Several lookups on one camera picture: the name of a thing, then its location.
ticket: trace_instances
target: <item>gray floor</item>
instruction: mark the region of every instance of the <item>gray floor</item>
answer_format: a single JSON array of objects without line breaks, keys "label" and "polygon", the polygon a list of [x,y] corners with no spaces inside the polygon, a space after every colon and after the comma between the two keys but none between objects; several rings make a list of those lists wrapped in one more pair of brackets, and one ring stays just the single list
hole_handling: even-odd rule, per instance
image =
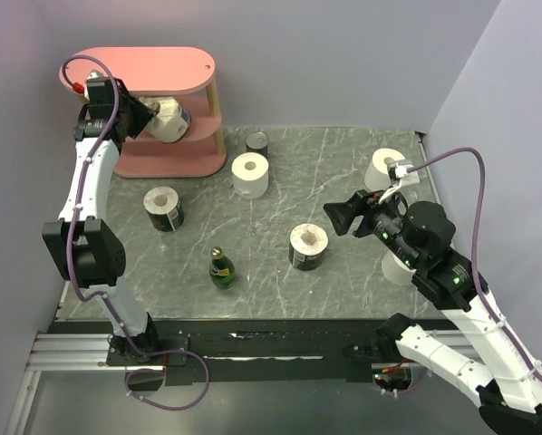
[{"label": "gray floor", "polygon": [[[261,130],[270,140],[270,185],[262,198],[249,201],[233,193],[230,164],[244,152],[246,136]],[[364,173],[379,148],[422,162],[413,131],[235,129],[226,131],[225,140],[227,164],[211,177],[112,180],[107,220],[126,247],[126,276],[135,295],[153,317],[440,317],[414,287],[383,277],[386,248],[378,240],[337,237],[323,211],[325,202],[345,201],[364,189]],[[142,207],[146,192],[157,186],[171,186],[182,198],[186,219],[176,234],[155,230]],[[426,171],[405,195],[409,202],[434,200]],[[306,222],[329,236],[324,264],[312,272],[293,269],[287,258],[289,233]],[[237,267],[230,291],[210,283],[212,246],[223,247]],[[103,315],[97,304],[80,304],[69,293],[62,317]]]},{"label": "gray floor", "polygon": [[[472,402],[438,377],[381,397],[369,384],[226,382],[181,412],[126,398],[121,373],[42,375],[24,435],[489,435]],[[192,401],[202,385],[162,388],[153,400]]]}]

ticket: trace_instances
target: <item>red connector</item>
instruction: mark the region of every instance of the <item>red connector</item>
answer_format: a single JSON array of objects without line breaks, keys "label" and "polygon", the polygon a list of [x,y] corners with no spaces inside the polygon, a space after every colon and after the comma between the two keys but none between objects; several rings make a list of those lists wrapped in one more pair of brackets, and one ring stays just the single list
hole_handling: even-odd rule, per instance
[{"label": "red connector", "polygon": [[72,89],[73,89],[74,92],[79,93],[80,95],[83,95],[83,93],[84,93],[83,84],[81,84],[81,83],[78,83],[78,82],[74,83],[72,85]]}]

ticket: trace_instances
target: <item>white object on shelf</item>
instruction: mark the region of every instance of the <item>white object on shelf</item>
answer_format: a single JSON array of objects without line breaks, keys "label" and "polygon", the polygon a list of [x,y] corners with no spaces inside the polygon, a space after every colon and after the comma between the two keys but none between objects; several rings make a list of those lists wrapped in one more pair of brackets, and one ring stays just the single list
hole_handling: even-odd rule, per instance
[{"label": "white object on shelf", "polygon": [[172,97],[140,97],[140,101],[158,114],[146,130],[162,142],[176,142],[190,127],[191,119],[181,104]]}]

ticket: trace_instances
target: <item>bottle cap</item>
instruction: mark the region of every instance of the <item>bottle cap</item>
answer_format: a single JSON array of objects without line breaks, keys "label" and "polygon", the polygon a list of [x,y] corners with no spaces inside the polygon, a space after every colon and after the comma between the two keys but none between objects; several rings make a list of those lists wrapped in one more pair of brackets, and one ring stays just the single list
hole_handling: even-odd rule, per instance
[{"label": "bottle cap", "polygon": [[223,250],[220,247],[215,246],[211,249],[210,254],[213,256],[213,258],[219,259],[223,256]]}]

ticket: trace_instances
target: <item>green glass bottle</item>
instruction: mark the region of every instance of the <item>green glass bottle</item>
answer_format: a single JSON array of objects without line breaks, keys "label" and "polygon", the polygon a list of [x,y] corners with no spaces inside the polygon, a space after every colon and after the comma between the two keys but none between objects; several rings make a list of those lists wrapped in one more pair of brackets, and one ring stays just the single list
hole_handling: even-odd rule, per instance
[{"label": "green glass bottle", "polygon": [[237,278],[233,262],[223,254],[223,250],[218,246],[211,249],[210,255],[210,267],[208,268],[210,279],[218,288],[223,290],[231,288]]}]

